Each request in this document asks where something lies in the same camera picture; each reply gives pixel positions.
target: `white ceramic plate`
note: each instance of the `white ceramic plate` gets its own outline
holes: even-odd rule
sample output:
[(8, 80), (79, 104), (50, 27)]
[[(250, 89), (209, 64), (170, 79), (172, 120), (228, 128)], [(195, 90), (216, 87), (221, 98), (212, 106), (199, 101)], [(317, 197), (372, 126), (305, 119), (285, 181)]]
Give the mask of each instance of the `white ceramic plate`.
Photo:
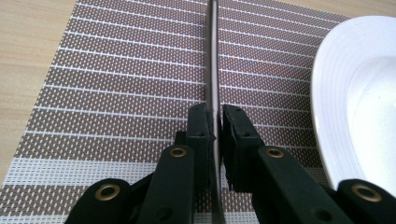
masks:
[(396, 196), (396, 18), (360, 17), (329, 32), (311, 106), (331, 187), (359, 178)]

